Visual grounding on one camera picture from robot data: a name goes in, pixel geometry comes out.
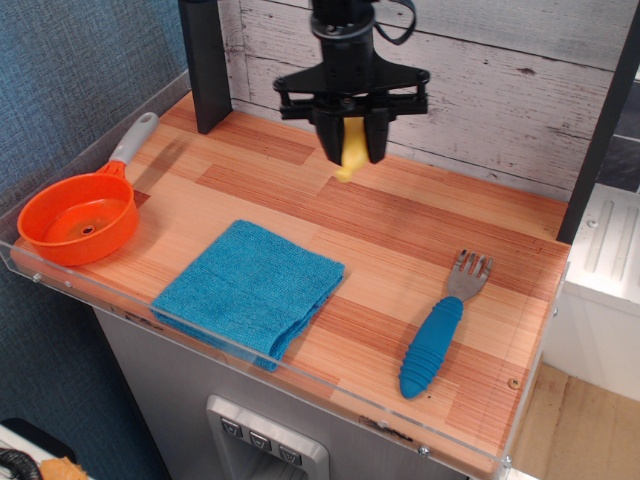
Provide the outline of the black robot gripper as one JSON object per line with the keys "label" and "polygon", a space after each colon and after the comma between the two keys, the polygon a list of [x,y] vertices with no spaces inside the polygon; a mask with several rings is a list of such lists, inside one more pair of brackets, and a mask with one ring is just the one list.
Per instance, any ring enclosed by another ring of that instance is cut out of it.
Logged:
{"label": "black robot gripper", "polygon": [[428,111],[429,73],[383,59],[374,48],[373,32],[320,37],[323,61],[279,77],[283,119],[313,120],[327,158],[342,161],[344,117],[364,116],[369,160],[386,155],[391,119]]}

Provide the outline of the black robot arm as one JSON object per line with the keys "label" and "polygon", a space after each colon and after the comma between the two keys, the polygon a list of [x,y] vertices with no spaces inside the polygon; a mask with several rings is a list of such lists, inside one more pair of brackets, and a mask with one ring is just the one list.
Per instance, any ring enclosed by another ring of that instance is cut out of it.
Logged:
{"label": "black robot arm", "polygon": [[386,155],[389,124],[400,115],[428,112],[430,73],[383,59],[375,51],[373,32],[398,46],[412,35],[416,21],[392,38],[377,22],[371,1],[314,1],[310,25],[320,42],[322,62],[274,81],[282,118],[314,125],[335,164],[346,149],[344,120],[361,118],[369,160],[380,162]]}

